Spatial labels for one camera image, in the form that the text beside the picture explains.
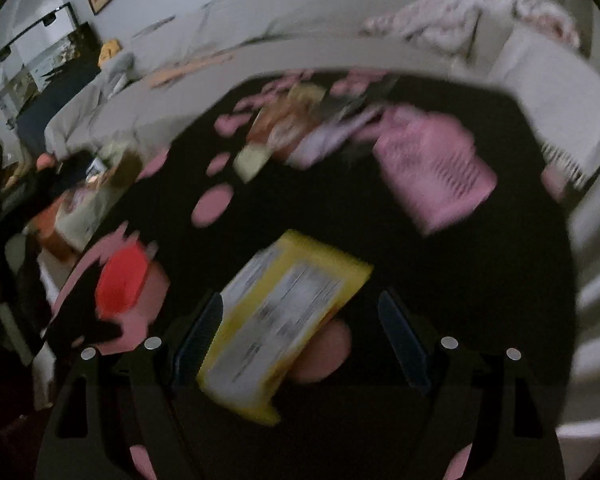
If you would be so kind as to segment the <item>yellow silver snack bag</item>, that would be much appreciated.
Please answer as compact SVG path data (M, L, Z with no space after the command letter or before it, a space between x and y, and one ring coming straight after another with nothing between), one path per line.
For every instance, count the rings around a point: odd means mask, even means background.
M310 339L373 267L288 231L257 252L221 292L222 320L197 375L215 403L274 426L272 397Z

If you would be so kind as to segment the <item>red box lid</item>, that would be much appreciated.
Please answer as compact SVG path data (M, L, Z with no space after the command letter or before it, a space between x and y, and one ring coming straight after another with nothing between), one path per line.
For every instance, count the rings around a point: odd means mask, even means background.
M95 290L97 315L103 320L130 310L144 288L150 260L134 242L117 250L102 267Z

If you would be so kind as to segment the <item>pink plastic basket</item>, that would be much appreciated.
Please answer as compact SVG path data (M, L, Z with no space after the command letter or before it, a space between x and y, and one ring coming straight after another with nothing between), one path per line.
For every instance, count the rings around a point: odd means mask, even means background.
M469 217L498 184L456 118L393 106L381 116L373 147L382 177L420 232Z

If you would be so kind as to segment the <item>orange long shoehorn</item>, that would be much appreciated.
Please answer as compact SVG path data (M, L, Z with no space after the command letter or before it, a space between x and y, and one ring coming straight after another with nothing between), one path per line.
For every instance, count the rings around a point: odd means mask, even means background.
M160 87L163 84L181 78L191 73L199 72L209 66L218 65L230 61L233 55L230 53L216 54L208 56L208 58L197 58L192 62L186 63L182 66L164 68L163 70L157 70L155 73L146 77L146 82L150 88Z

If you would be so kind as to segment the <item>grey plush toy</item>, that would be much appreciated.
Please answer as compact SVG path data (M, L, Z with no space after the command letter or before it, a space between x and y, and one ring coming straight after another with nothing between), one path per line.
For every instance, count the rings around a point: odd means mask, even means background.
M131 80L134 65L134 55L130 52L120 52L102 66L104 90L102 93L110 99L120 92Z

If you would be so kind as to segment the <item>orange snack packet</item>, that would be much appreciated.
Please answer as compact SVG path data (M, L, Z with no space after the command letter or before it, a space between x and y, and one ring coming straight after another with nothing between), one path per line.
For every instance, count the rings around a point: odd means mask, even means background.
M246 140L264 146L275 158L286 160L319 125L321 122L306 103L284 96L260 110Z

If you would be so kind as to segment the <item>yellow plush toy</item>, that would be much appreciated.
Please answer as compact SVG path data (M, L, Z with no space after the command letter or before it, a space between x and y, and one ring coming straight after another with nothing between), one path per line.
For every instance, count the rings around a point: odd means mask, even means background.
M122 50L120 41L117 39L110 39L106 41L99 52L98 66L104 66L108 61L114 58Z

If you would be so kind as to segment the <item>glass fish tank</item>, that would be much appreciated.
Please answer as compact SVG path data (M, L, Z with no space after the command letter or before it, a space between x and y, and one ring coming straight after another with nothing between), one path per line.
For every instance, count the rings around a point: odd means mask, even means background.
M96 63L100 41L71 3L37 18L0 49L0 111L9 129L49 84L73 65Z

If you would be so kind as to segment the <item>pink floral blanket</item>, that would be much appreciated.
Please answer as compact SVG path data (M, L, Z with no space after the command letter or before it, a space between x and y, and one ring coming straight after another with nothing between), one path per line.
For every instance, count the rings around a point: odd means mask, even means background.
M416 0L366 18L362 32L453 56L468 51L484 14L521 22L573 50L581 47L576 20L553 0Z

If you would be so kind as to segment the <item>grey covered sofa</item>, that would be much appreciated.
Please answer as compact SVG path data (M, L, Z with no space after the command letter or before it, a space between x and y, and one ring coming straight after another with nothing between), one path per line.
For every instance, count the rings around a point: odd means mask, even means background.
M366 18L416 0L214 0L129 41L130 82L107 99L100 72L44 130L46 151L129 143L154 157L236 82L282 70L369 67L468 80L520 103L545 159L575 186L600 169L600 74L578 50L484 14L466 53L446 55L362 32ZM197 58L233 58L150 88L146 77Z

